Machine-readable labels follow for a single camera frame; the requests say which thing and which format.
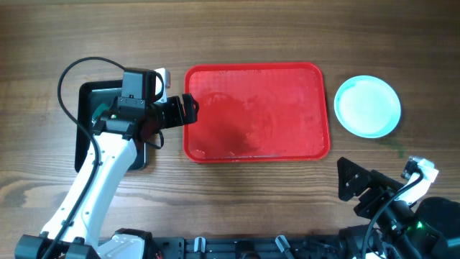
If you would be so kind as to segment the light blue plate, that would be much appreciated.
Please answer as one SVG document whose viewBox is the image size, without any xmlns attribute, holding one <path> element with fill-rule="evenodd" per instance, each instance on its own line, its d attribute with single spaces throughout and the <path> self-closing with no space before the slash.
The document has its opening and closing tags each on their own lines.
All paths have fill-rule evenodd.
<svg viewBox="0 0 460 259">
<path fill-rule="evenodd" d="M 390 134 L 402 116 L 396 91 L 374 76 L 354 76 L 344 81 L 334 97 L 333 110 L 347 131 L 368 139 Z"/>
</svg>

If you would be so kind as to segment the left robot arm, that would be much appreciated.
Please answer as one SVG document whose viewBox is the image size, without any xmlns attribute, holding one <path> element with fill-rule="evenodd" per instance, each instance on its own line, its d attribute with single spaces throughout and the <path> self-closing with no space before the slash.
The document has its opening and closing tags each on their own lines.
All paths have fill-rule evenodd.
<svg viewBox="0 0 460 259">
<path fill-rule="evenodd" d="M 102 111 L 85 131 L 91 143 L 60 208 L 38 236 L 21 236 L 15 258 L 160 258 L 151 232 L 123 228 L 101 244 L 101 226 L 139 148 L 163 129 L 196 122 L 198 109 L 193 96 L 183 94 L 158 104 L 120 97 Z"/>
</svg>

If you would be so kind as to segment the green yellow sponge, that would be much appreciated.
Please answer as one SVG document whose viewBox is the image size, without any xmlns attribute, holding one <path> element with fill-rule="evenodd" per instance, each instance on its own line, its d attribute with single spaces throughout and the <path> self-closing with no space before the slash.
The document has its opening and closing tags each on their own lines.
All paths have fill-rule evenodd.
<svg viewBox="0 0 460 259">
<path fill-rule="evenodd" d="M 108 105 L 107 104 L 100 104 L 96 110 L 93 112 L 92 116 L 91 116 L 91 120 L 93 122 L 96 122 L 98 120 L 98 118 L 101 116 L 101 114 L 106 111 L 107 109 L 109 109 Z"/>
</svg>

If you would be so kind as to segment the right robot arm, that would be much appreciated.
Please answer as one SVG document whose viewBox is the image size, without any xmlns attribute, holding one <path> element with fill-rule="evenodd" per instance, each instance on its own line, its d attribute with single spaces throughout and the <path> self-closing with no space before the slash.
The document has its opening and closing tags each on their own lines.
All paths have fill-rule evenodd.
<svg viewBox="0 0 460 259">
<path fill-rule="evenodd" d="M 337 167 L 340 200 L 357 197 L 354 213 L 369 220 L 340 231 L 346 258 L 459 257 L 459 203 L 426 196 L 438 176 L 431 161 L 410 157 L 406 183 L 346 158 Z"/>
</svg>

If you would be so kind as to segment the red plastic tray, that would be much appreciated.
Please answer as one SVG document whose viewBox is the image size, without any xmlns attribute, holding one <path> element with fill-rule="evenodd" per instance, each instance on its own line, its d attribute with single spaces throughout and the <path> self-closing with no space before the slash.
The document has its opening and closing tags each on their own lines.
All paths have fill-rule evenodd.
<svg viewBox="0 0 460 259">
<path fill-rule="evenodd" d="M 311 62 L 195 65 L 184 92 L 199 103 L 183 130 L 196 163 L 320 160 L 331 149 L 326 90 Z"/>
</svg>

